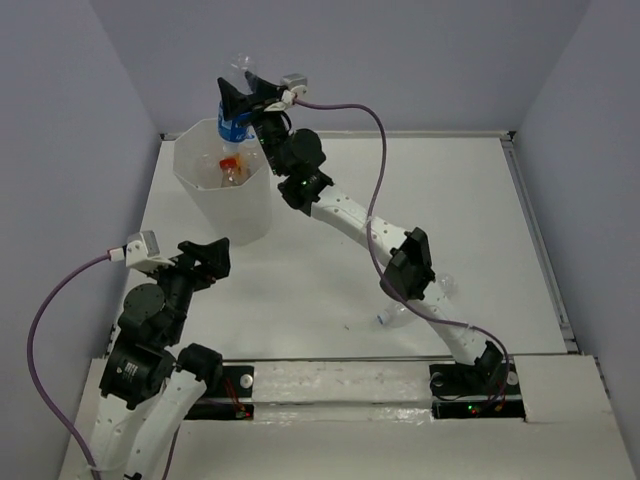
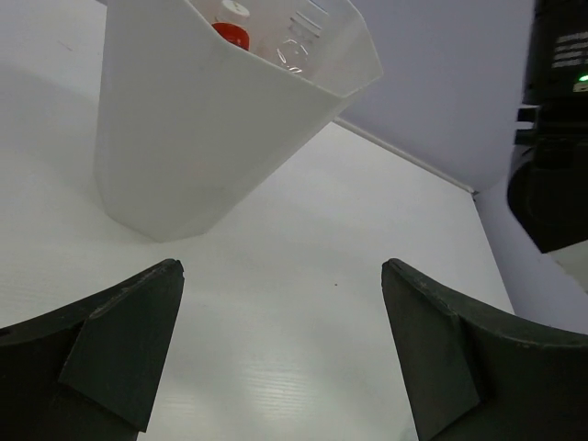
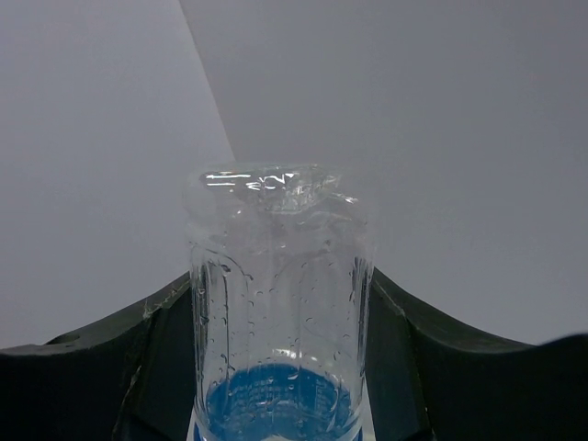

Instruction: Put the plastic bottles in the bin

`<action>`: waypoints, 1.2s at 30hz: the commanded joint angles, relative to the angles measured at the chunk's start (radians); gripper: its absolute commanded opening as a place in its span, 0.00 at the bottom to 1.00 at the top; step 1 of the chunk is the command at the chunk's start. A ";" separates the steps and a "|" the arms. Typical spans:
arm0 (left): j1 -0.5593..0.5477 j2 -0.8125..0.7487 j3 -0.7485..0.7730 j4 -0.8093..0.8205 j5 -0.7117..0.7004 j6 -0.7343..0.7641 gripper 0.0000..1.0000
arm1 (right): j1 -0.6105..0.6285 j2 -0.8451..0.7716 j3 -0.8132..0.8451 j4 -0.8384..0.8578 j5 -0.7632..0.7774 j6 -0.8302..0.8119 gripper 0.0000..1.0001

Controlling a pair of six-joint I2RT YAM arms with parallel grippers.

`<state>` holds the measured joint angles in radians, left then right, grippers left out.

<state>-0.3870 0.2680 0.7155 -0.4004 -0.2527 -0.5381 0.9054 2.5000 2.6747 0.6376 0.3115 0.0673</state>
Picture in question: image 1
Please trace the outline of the blue label bottle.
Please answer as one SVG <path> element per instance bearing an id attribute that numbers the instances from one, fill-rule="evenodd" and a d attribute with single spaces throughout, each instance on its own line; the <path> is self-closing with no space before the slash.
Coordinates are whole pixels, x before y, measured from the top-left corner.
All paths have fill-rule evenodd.
<path id="1" fill-rule="evenodd" d="M 224 63 L 224 70 L 221 78 L 233 86 L 243 95 L 251 95 L 255 89 L 255 82 L 248 80 L 246 73 L 257 73 L 257 65 L 254 59 L 246 53 L 237 53 L 229 56 Z M 224 151 L 227 153 L 237 153 L 239 145 L 246 139 L 248 126 L 241 125 L 240 116 L 227 119 L 225 116 L 225 105 L 227 100 L 223 93 L 220 93 L 220 101 L 217 117 L 217 129 L 220 138 L 223 140 Z"/>

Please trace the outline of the clear bottle red cap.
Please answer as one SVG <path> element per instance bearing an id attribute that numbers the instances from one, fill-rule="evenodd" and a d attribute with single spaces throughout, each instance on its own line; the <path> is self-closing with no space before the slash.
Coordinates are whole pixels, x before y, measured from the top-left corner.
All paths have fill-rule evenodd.
<path id="1" fill-rule="evenodd" d="M 241 186 L 250 177 L 250 168 L 239 154 L 220 160 L 219 167 L 222 172 L 223 188 Z"/>

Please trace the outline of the clear bottle white cap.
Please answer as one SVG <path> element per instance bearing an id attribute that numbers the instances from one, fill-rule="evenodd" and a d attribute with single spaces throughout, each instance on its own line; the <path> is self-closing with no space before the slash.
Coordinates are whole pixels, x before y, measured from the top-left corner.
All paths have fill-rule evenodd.
<path id="1" fill-rule="evenodd" d="M 216 153 L 204 153 L 195 162 L 200 175 L 215 174 L 219 170 L 219 157 Z"/>

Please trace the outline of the crushed clear plastic bottle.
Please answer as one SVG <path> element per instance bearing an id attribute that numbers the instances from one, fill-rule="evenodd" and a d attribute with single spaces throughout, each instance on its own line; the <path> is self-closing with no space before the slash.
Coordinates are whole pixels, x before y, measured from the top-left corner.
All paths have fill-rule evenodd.
<path id="1" fill-rule="evenodd" d="M 459 293 L 458 282 L 449 273 L 438 273 L 436 275 L 436 283 L 442 291 L 442 295 L 448 299 L 454 298 Z"/>

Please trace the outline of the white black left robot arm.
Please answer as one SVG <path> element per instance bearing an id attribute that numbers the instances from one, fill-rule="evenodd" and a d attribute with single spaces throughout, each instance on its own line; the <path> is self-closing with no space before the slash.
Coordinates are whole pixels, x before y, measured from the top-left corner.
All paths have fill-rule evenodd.
<path id="1" fill-rule="evenodd" d="M 83 479 L 149 478 L 190 408 L 220 386 L 221 354 L 198 344 L 179 355 L 170 349 L 181 339 L 194 294 L 229 276 L 230 241 L 182 241 L 178 249 L 166 258 L 154 233 L 141 231 L 108 252 L 149 280 L 123 300 Z"/>

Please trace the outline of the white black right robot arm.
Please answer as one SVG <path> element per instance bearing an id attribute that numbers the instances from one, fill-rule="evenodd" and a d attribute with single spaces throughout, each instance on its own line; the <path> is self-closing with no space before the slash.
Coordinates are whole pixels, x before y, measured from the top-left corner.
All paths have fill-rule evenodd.
<path id="1" fill-rule="evenodd" d="M 321 170 L 326 155 L 319 135 L 292 127 L 287 109 L 309 105 L 301 98 L 307 89 L 305 77 L 293 76 L 280 84 L 250 71 L 243 77 L 243 89 L 218 78 L 222 116 L 254 130 L 272 173 L 281 179 L 278 190 L 287 205 L 365 248 L 384 293 L 427 323 L 448 347 L 455 380 L 484 393 L 489 402 L 503 397 L 508 351 L 494 334 L 459 318 L 437 282 L 427 233 L 375 216 L 374 200 L 362 206 L 349 198 Z"/>

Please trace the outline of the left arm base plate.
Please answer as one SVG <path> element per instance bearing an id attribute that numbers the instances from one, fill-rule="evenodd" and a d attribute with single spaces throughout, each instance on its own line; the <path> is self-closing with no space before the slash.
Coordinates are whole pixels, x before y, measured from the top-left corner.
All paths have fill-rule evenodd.
<path id="1" fill-rule="evenodd" d="M 188 421 L 250 421 L 254 418 L 255 369 L 248 364 L 229 364 L 217 385 L 209 388 L 190 408 Z"/>

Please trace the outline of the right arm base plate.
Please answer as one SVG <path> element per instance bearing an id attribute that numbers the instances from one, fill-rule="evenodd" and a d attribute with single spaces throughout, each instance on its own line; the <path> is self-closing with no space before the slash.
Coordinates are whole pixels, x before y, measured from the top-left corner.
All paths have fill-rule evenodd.
<path id="1" fill-rule="evenodd" d="M 440 363 L 429 366 L 431 414 L 436 420 L 522 419 L 526 417 L 516 367 L 500 366 L 488 384 L 467 366 Z"/>

